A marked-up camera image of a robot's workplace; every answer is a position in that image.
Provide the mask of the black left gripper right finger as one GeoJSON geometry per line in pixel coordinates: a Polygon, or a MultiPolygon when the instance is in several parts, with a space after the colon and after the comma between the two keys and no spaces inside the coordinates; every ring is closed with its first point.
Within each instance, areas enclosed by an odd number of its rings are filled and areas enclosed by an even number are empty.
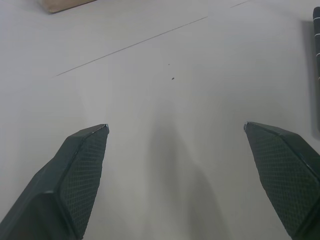
{"type": "Polygon", "coordinates": [[[320,240],[320,154],[300,135],[244,125],[259,179],[292,240],[320,240]]]}

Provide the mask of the black ribbed object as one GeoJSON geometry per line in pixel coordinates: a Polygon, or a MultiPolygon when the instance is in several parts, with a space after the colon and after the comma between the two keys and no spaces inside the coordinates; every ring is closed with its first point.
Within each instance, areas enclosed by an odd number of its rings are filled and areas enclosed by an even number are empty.
{"type": "Polygon", "coordinates": [[[315,58],[317,65],[318,79],[320,80],[320,6],[313,10],[313,28],[315,40],[315,58]]]}

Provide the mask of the wooden block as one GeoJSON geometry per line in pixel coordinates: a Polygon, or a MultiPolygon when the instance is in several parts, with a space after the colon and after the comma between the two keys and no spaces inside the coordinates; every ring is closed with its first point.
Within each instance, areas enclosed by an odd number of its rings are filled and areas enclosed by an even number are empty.
{"type": "Polygon", "coordinates": [[[58,13],[74,7],[85,5],[96,0],[37,0],[38,3],[50,14],[58,13]]]}

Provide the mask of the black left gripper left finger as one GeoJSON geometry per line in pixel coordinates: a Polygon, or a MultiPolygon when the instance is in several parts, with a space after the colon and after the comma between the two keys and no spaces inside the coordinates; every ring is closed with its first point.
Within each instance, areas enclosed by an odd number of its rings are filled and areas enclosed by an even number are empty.
{"type": "Polygon", "coordinates": [[[102,176],[107,124],[68,136],[0,222],[0,240],[82,240],[102,176]]]}

